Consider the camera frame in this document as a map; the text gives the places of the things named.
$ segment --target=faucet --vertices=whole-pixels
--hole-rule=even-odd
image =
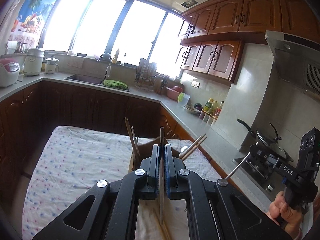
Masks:
[[[106,78],[107,78],[107,73],[111,71],[112,57],[111,57],[110,53],[103,53],[103,54],[99,57],[99,59],[97,60],[97,62],[100,62],[100,60],[101,60],[101,58],[103,57],[103,55],[109,55],[109,57],[110,57],[109,65],[107,66],[106,74],[104,75],[104,80],[106,80]]]

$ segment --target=plate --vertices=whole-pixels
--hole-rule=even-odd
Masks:
[[[200,114],[201,112],[198,109],[193,108],[192,106],[184,106],[184,109],[191,114]]]

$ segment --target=wall outlet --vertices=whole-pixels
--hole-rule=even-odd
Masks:
[[[191,84],[191,86],[195,88],[199,88],[199,85],[200,85],[200,82],[197,82],[197,81],[193,81]]]

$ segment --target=fruit poster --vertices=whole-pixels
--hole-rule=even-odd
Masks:
[[[9,41],[25,44],[26,49],[38,45],[44,24],[57,0],[25,0],[15,19]]]

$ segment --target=green colander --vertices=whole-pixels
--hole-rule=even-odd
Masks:
[[[106,79],[103,81],[103,85],[110,88],[119,88],[119,89],[127,89],[128,85],[125,83],[122,83],[120,81]]]

